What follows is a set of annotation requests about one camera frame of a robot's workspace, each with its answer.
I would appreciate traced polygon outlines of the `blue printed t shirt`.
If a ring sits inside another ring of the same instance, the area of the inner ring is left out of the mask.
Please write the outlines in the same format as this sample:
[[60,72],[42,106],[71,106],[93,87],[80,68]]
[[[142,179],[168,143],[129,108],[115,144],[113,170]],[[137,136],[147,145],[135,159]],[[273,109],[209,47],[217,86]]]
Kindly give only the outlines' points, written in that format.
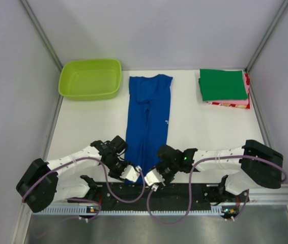
[[146,175],[157,165],[157,151],[167,142],[173,77],[129,78],[125,159]]

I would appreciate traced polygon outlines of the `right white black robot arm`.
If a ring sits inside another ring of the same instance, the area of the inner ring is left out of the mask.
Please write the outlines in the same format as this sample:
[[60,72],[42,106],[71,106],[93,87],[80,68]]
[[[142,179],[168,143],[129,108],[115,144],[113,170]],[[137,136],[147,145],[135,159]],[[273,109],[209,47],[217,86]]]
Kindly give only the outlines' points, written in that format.
[[246,140],[241,147],[227,150],[184,151],[163,145],[158,149],[159,162],[145,176],[154,191],[174,180],[178,172],[223,173],[211,191],[204,191],[207,202],[231,201],[244,191],[256,187],[279,189],[286,178],[283,155],[255,140]]

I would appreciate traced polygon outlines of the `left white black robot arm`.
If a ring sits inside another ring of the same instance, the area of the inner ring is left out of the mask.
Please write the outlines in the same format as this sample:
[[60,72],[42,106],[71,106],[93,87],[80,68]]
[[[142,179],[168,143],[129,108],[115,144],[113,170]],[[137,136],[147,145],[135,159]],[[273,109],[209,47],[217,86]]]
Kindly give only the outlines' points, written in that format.
[[88,173],[96,166],[108,169],[111,178],[138,180],[136,168],[120,157],[127,147],[120,136],[115,136],[111,141],[94,141],[84,149],[59,159],[45,162],[38,158],[30,164],[16,190],[32,212],[40,212],[51,203],[63,200],[95,200],[98,186]]

